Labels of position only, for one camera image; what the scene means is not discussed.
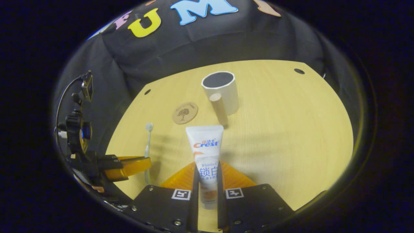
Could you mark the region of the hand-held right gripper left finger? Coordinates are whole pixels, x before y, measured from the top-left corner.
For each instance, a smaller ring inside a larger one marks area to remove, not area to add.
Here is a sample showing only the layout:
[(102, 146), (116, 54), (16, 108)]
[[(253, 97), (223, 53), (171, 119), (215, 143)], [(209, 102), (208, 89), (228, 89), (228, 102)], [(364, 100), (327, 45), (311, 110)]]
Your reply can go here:
[(199, 175), (195, 162), (160, 186), (147, 185), (125, 209), (128, 217), (164, 233), (198, 233)]

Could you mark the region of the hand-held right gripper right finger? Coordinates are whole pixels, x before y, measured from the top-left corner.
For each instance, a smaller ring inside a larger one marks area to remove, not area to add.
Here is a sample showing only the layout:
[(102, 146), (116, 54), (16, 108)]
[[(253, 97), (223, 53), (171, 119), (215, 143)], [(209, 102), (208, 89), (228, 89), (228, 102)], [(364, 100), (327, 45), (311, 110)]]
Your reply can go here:
[(295, 213), (270, 184), (256, 184), (224, 161), (217, 182), (217, 221), (223, 232), (270, 232)]

